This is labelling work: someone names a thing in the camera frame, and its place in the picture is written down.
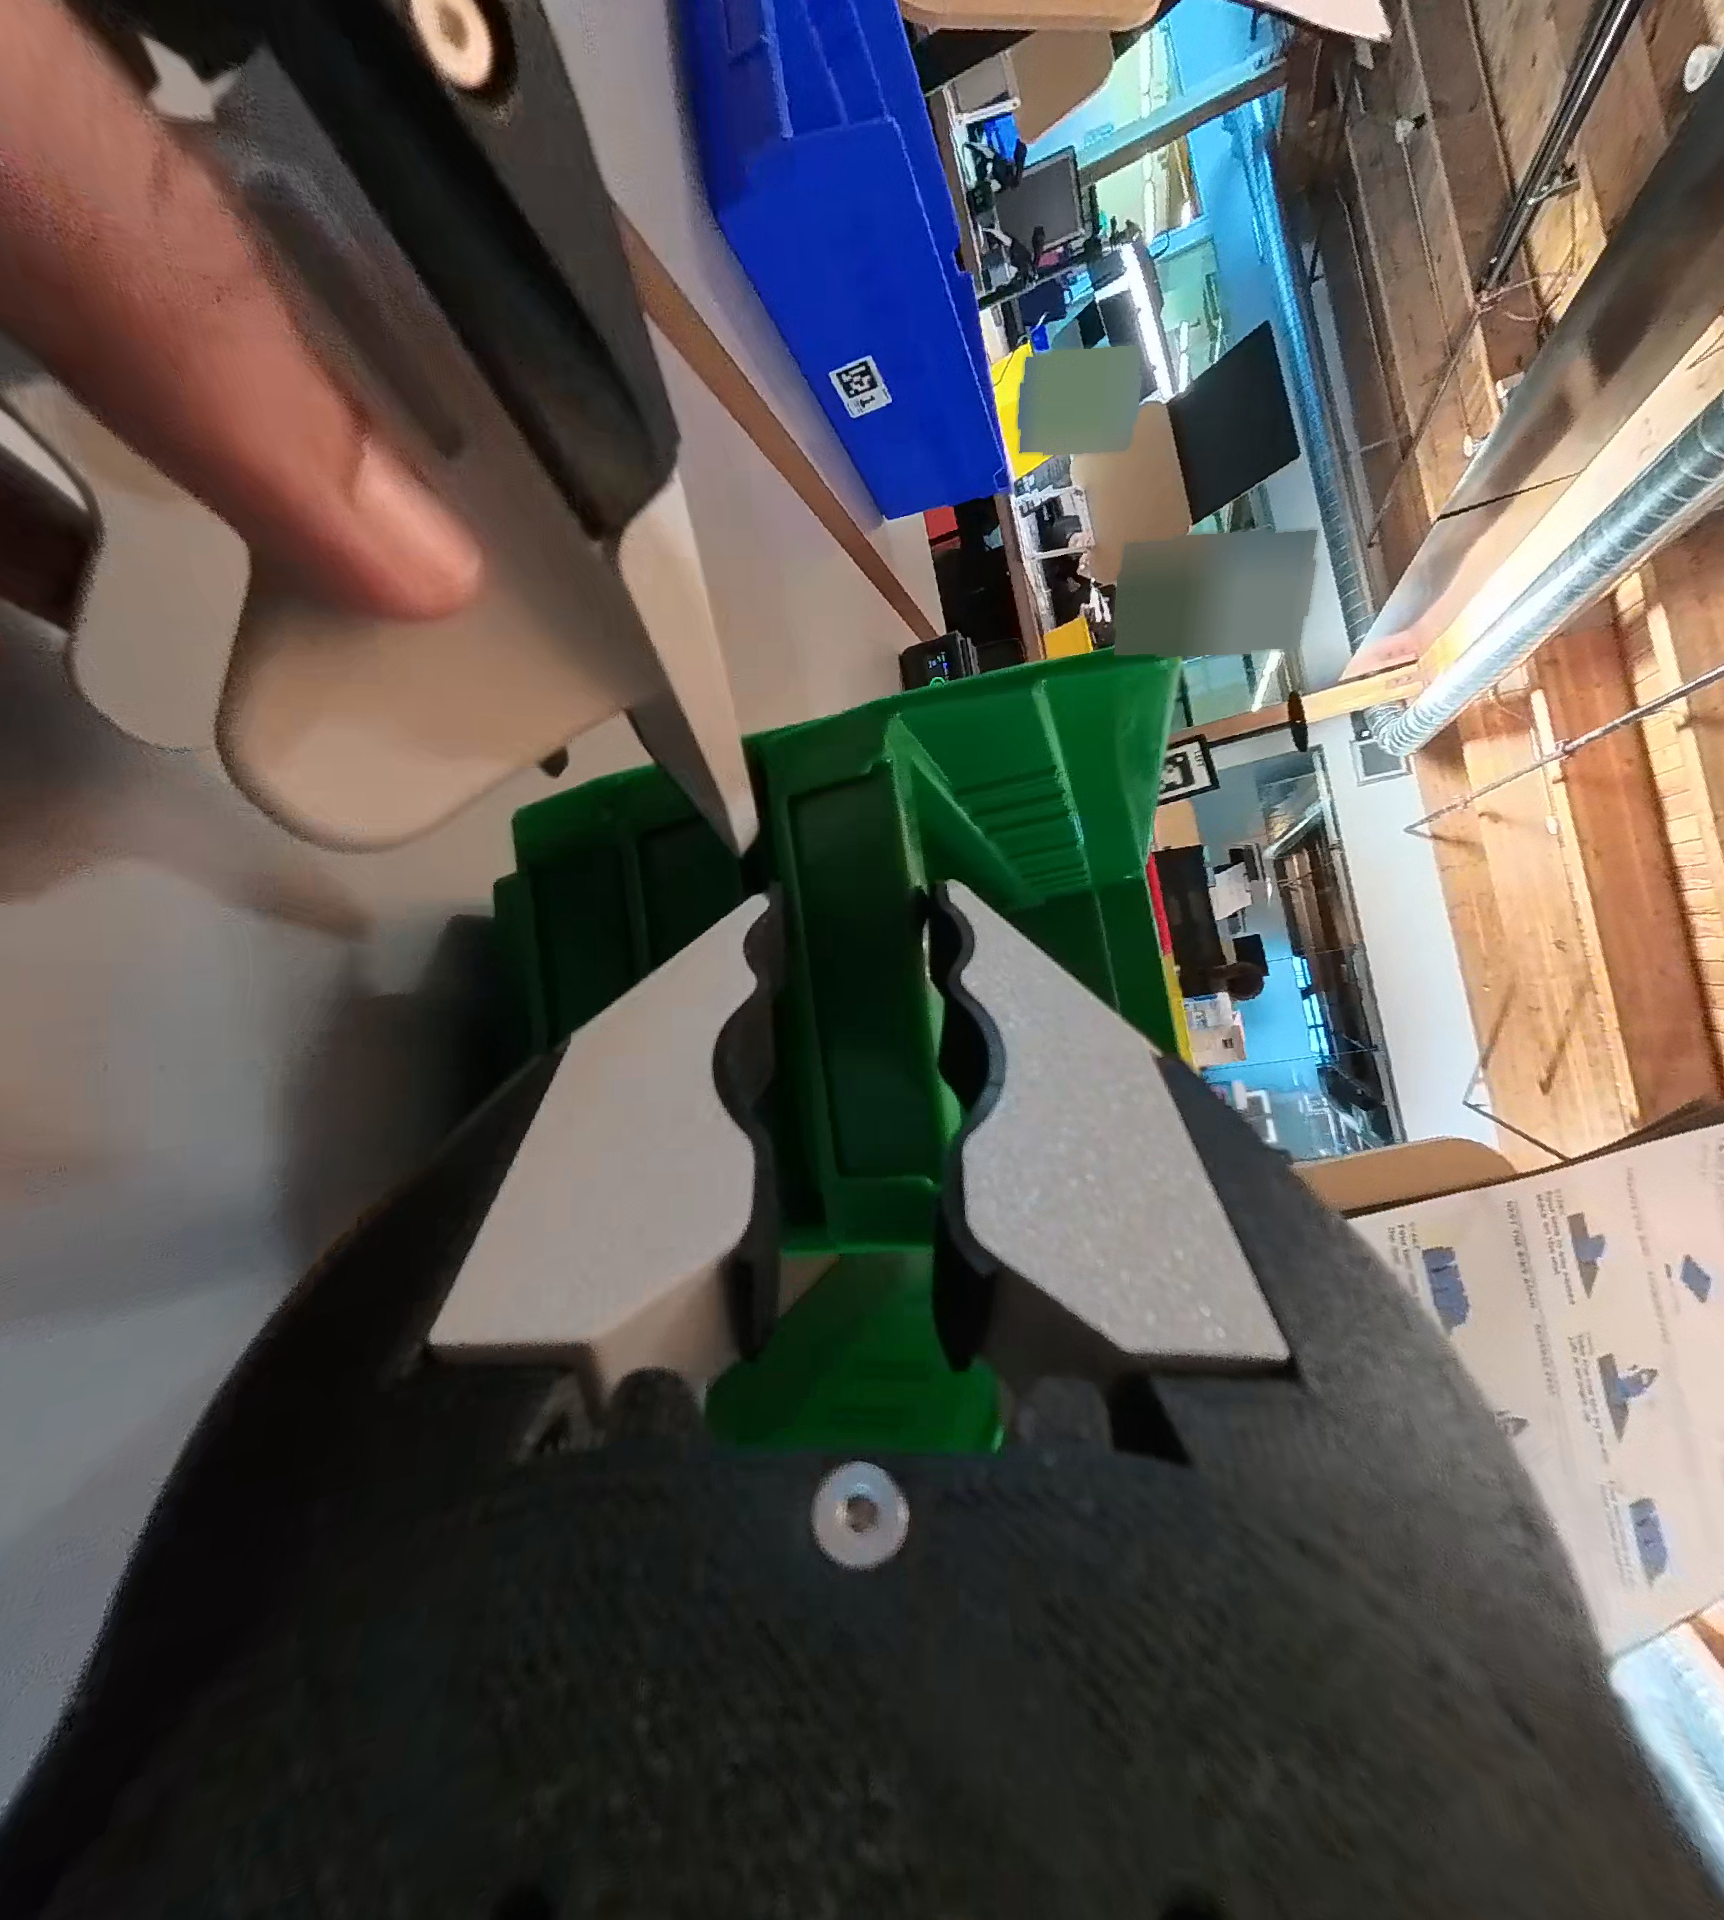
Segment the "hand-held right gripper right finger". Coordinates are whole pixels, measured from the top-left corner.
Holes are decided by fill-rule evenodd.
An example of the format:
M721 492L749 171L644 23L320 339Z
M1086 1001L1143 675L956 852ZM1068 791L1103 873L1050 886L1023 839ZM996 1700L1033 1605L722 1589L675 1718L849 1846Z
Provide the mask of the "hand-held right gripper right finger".
M949 1361L1007 1383L1289 1373L1170 1058L965 880L930 895L929 955L965 1104L933 1244Z

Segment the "person's left hand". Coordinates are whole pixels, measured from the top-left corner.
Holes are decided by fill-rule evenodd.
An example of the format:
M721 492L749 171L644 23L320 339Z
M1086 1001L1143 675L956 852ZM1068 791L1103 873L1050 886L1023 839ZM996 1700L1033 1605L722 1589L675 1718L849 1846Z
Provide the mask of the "person's left hand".
M61 4L0 4L0 330L311 597L460 611L484 556L322 366L224 187Z

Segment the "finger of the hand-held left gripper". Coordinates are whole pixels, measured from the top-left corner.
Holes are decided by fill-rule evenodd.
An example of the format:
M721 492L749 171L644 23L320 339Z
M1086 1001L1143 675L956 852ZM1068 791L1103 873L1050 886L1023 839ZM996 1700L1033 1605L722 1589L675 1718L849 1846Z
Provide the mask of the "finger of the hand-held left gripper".
M742 858L759 836L755 778L680 479L635 516L617 544L617 567L655 662L651 692L631 712L635 734Z

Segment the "large green plastic bin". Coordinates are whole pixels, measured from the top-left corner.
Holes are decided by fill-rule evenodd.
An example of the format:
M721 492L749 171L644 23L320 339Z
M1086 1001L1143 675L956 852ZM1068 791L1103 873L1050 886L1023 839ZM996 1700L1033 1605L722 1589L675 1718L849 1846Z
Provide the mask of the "large green plastic bin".
M780 1357L709 1419L749 1445L990 1454L1003 1395L933 1313L935 1214L963 1105L940 1050L929 900L968 883L1160 1052L1182 1006L1149 883L1182 668L1090 652L904 689L757 734L759 868L784 975L764 1109L783 1275L815 1271Z

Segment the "black ceiling pipe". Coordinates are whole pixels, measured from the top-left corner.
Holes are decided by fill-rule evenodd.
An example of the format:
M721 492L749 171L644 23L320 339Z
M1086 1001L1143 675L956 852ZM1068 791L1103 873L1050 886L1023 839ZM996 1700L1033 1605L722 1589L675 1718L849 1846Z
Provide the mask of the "black ceiling pipe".
M1545 131L1514 187L1489 251L1473 277L1474 307L1483 310L1503 290L1543 206L1557 198L1571 171L1571 151L1602 95L1620 50L1649 2L1596 2L1555 95Z

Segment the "silver rectangular air duct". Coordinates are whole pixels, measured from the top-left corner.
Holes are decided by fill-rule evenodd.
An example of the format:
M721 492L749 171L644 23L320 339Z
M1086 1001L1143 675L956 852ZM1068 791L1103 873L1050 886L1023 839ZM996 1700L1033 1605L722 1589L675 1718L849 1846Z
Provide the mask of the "silver rectangular air duct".
M1690 97L1481 453L1344 672L1369 680L1498 611L1697 407L1695 351L1724 317L1724 52Z

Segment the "blue plastic bin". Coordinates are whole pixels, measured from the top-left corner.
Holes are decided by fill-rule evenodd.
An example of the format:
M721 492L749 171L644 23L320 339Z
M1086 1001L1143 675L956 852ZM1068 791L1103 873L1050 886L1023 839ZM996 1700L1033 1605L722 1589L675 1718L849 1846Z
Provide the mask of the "blue plastic bin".
M1007 492L981 311L897 2L679 2L709 206L878 514Z

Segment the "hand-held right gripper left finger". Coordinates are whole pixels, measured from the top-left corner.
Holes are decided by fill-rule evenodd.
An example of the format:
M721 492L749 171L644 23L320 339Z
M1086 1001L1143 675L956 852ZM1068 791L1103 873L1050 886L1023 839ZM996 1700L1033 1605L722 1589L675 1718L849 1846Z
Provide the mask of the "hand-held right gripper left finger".
M469 1245L428 1343L541 1361L612 1395L696 1395L780 1308L780 1184L760 1112L786 959L778 891L738 902L581 1025Z

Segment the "instruction sheet with blue pictures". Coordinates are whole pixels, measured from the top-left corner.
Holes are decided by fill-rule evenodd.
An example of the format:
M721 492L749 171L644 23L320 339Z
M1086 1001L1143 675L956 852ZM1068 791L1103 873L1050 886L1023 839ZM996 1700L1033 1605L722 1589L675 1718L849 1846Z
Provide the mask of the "instruction sheet with blue pictures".
M1367 1212L1622 1657L1724 1598L1724 1118Z

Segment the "black monitor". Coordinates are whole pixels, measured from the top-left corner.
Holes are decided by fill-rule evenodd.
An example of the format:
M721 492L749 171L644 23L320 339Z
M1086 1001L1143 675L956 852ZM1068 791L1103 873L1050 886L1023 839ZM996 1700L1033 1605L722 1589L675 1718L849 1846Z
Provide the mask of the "black monitor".
M1303 458L1277 330L1263 322L1165 404L1193 523Z

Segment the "medium green plastic bin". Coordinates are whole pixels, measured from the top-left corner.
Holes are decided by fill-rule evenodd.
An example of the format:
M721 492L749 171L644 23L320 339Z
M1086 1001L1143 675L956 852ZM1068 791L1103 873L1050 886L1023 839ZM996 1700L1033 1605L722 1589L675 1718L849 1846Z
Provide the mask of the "medium green plastic bin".
M775 877L653 764L521 805L510 846L493 928L522 1054L552 1052Z

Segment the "brown cardboard board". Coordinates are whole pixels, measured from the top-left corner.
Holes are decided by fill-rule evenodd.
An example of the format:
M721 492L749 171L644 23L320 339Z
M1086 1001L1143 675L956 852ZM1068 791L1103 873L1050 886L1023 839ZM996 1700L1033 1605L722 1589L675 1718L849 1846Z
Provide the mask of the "brown cardboard board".
M1724 1125L1724 1099L1695 1099L1629 1135L1572 1157L1557 1157L1543 1173L1589 1163L1638 1146ZM1463 1135L1403 1142L1353 1156L1291 1163L1325 1205L1342 1217L1370 1216L1523 1178L1498 1147Z

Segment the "spiral round air duct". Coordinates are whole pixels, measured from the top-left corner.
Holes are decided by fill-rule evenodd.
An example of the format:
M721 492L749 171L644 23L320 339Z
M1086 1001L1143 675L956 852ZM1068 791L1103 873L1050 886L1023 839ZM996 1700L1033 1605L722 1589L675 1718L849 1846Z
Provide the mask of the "spiral round air duct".
M1409 703L1370 710L1383 752L1406 759L1724 502L1724 387Z

